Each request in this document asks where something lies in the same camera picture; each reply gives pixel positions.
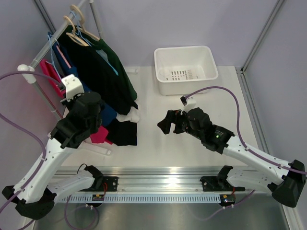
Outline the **pink t shirt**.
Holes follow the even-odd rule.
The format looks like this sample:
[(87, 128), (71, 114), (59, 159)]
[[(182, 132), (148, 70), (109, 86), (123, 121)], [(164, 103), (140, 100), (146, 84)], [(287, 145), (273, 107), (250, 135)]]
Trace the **pink t shirt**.
[[(43, 59), (40, 63), (39, 63), (42, 71), (44, 74), (50, 76), (51, 78), (55, 79), (57, 82), (60, 82), (61, 79), (58, 76), (58, 74), (56, 73), (56, 70), (54, 69), (54, 67), (45, 59)], [(49, 80), (50, 85), (53, 87), (54, 91), (57, 93), (57, 95), (63, 99), (64, 98), (64, 93), (65, 90), (62, 90), (58, 87), (58, 85), (52, 81)], [(110, 140), (107, 139), (108, 136), (108, 130), (106, 128), (104, 128), (103, 126), (100, 126), (98, 129), (98, 132), (95, 134), (92, 134), (90, 136), (91, 142), (93, 144), (99, 144), (99, 143), (108, 143), (108, 144), (113, 144), (113, 142), (111, 142)]]

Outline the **light blue wire hanger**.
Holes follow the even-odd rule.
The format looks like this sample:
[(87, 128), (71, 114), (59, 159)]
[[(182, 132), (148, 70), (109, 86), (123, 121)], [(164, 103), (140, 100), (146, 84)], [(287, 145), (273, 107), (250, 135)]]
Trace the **light blue wire hanger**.
[(55, 48), (59, 48), (59, 43), (57, 41), (57, 39), (55, 38), (55, 43), (54, 44), (51, 44), (51, 39), (53, 38), (53, 34), (51, 32), (48, 32), (47, 33), (47, 39), (48, 39), (48, 43), (49, 43), (49, 48), (50, 48), (50, 60), (51, 62), (49, 62), (49, 64), (51, 64), (55, 70), (55, 72), (57, 73), (60, 81), (62, 79), (62, 69), (61, 69), (61, 66), (58, 62), (58, 59), (57, 59), (57, 56), (56, 56), (56, 53), (54, 51)]

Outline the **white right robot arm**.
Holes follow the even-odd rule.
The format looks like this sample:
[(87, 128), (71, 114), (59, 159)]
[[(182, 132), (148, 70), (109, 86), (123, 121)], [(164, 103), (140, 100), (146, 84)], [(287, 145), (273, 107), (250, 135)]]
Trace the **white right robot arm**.
[(258, 190), (270, 194), (284, 206), (297, 206), (307, 181), (302, 162), (287, 162), (250, 145), (244, 145), (232, 131), (214, 125), (200, 108), (188, 112), (169, 110), (157, 126), (167, 135), (172, 124), (175, 125), (175, 134), (190, 134), (206, 149), (234, 158), (252, 168), (251, 171), (244, 172), (234, 166), (223, 166), (213, 182), (208, 183), (214, 190)]

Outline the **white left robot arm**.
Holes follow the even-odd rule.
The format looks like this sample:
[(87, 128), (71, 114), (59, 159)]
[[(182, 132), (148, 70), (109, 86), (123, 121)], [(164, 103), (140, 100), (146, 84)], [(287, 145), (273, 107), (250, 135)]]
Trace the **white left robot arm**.
[(50, 182), (62, 163), (101, 125), (100, 94), (85, 92), (65, 102), (69, 112), (57, 122), (40, 157), (19, 183), (2, 191), (7, 202), (15, 203), (16, 211), (23, 217), (41, 219), (59, 200), (84, 189), (102, 188), (103, 174), (92, 165), (59, 183)]

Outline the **blue t shirt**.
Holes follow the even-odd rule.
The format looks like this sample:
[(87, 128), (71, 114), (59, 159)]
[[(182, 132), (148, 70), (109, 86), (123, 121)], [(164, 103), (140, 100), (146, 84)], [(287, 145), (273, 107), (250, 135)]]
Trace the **blue t shirt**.
[[(64, 66), (64, 64), (61, 62), (61, 60), (60, 60), (60, 58), (57, 54), (57, 50), (55, 48), (54, 51), (56, 53), (56, 56), (57, 56), (57, 59), (58, 59), (60, 66), (61, 66), (61, 69), (64, 73), (64, 76), (68, 76), (70, 74), (73, 74), (73, 75), (75, 75), (75, 77), (79, 78), (77, 68), (73, 65), (71, 59), (69, 58), (67, 49), (63, 45), (60, 45), (60, 44), (59, 44), (59, 47), (60, 47), (61, 51), (63, 52), (63, 54), (65, 55), (66, 59), (69, 61), (70, 65), (71, 65), (70, 69), (68, 69)], [(116, 119), (117, 112), (111, 106), (109, 106), (107, 103), (104, 103), (102, 108), (101, 108), (101, 114), (100, 115), (102, 117), (102, 126), (107, 127), (114, 119)]]

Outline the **black t shirt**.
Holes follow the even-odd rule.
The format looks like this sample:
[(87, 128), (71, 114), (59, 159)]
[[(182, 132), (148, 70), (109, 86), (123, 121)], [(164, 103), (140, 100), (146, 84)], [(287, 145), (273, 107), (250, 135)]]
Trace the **black t shirt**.
[[(100, 94), (104, 103), (111, 106), (117, 114), (127, 115), (131, 107), (138, 109), (127, 88), (112, 68), (91, 46), (80, 46), (67, 35), (72, 31), (69, 25), (58, 38), (60, 45), (67, 51), (73, 65), (77, 68), (78, 77), (90, 90)], [(107, 139), (117, 146), (137, 145), (137, 123), (119, 122), (114, 119), (107, 127)]]

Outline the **pink plastic hanger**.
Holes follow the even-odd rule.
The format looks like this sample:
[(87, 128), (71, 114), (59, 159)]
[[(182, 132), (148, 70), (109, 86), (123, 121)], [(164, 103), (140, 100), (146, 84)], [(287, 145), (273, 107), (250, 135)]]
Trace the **pink plastic hanger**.
[(69, 61), (66, 59), (65, 55), (63, 54), (63, 52), (61, 51), (59, 45), (56, 45), (56, 50), (57, 50), (57, 54), (61, 60), (61, 62), (64, 64), (64, 66), (68, 69), (71, 68), (71, 65), (69, 63)]

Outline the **light blue hanger rear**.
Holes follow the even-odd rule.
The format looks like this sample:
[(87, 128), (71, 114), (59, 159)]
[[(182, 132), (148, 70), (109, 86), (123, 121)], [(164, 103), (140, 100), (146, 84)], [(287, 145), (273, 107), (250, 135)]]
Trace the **light blue hanger rear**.
[(70, 6), (71, 13), (73, 15), (78, 14), (78, 23), (76, 25), (77, 36), (86, 43), (87, 46), (93, 47), (96, 52), (102, 57), (102, 59), (112, 68), (115, 74), (118, 76), (119, 67), (116, 66), (115, 53), (106, 44), (102, 38), (98, 38), (93, 33), (89, 32), (85, 28), (85, 17), (81, 12), (80, 8), (72, 4)]

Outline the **beige wooden hanger front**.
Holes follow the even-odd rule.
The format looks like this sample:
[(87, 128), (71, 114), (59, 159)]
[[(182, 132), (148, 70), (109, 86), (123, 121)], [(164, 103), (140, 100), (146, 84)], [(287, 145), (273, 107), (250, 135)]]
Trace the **beige wooden hanger front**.
[(67, 32), (66, 35), (80, 46), (90, 46), (89, 42), (77, 35), (76, 26), (74, 25), (73, 21), (68, 16), (63, 16), (63, 18), (69, 23), (69, 25), (72, 26), (72, 31)]

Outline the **beige wooden hanger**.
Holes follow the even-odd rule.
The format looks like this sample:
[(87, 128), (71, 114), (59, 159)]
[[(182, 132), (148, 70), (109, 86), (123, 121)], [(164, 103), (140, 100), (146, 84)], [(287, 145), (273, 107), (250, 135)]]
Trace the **beige wooden hanger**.
[(63, 18), (69, 23), (69, 25), (72, 26), (72, 31), (67, 32), (66, 35), (80, 46), (90, 46), (89, 42), (77, 35), (76, 26), (74, 25), (73, 21), (68, 16), (63, 16)]
[(70, 9), (74, 12), (76, 12), (79, 15), (79, 24), (81, 26), (81, 32), (83, 32), (84, 34), (86, 34), (87, 36), (91, 37), (92, 39), (94, 39), (95, 41), (99, 41), (100, 38), (98, 38), (97, 36), (95, 36), (94, 34), (92, 34), (91, 32), (87, 31), (85, 28), (85, 17), (83, 15), (83, 13), (81, 12), (80, 8), (77, 7), (76, 5), (72, 4), (70, 6)]

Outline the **dark green t shirt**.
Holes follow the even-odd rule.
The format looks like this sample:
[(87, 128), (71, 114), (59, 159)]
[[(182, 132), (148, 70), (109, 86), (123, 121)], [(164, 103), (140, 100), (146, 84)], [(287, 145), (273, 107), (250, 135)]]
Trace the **dark green t shirt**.
[(130, 93), (132, 100), (135, 101), (138, 97), (137, 92), (135, 91), (119, 57), (113, 51), (113, 49), (103, 39), (95, 41), (83, 32), (81, 32), (81, 35), (82, 38), (85, 38), (91, 44), (91, 46), (96, 50), (96, 52), (103, 58), (104, 61), (108, 63), (112, 70), (117, 74), (121, 82), (124, 84), (128, 92)]

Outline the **beige wooden hanger rear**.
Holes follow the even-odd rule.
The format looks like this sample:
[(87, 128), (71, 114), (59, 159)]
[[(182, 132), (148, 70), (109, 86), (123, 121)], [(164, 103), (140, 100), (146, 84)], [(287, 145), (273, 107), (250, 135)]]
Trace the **beige wooden hanger rear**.
[(94, 39), (95, 41), (99, 41), (100, 38), (98, 38), (97, 36), (95, 36), (94, 34), (92, 34), (91, 32), (87, 31), (85, 28), (85, 17), (83, 15), (83, 13), (81, 12), (80, 8), (77, 7), (76, 5), (72, 4), (70, 6), (70, 9), (74, 12), (76, 12), (79, 15), (79, 24), (81, 26), (81, 32), (83, 32), (84, 34), (86, 34), (87, 36), (91, 37), (92, 39)]

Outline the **white plastic basket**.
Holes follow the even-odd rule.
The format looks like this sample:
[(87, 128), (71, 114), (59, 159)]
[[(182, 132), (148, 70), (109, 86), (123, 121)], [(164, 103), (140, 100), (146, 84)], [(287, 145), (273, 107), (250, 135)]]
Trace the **white plastic basket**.
[(212, 85), (219, 76), (207, 46), (158, 48), (154, 66), (159, 92), (164, 96), (189, 94)]

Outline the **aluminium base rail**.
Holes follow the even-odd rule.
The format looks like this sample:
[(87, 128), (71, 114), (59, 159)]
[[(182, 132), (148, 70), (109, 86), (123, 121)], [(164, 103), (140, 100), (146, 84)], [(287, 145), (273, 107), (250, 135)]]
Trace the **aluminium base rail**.
[[(195, 194), (203, 193), (200, 182), (203, 176), (216, 176), (222, 166), (204, 167), (153, 167), (153, 168), (121, 168), (103, 167), (98, 169), (105, 176), (118, 177), (117, 193), (122, 194)], [(256, 190), (264, 193), (262, 186), (270, 184), (268, 176), (260, 176), (247, 166), (234, 166), (240, 172), (237, 185), (245, 187), (247, 192)], [(78, 166), (61, 166), (51, 179), (52, 183), (60, 182), (77, 173)]]

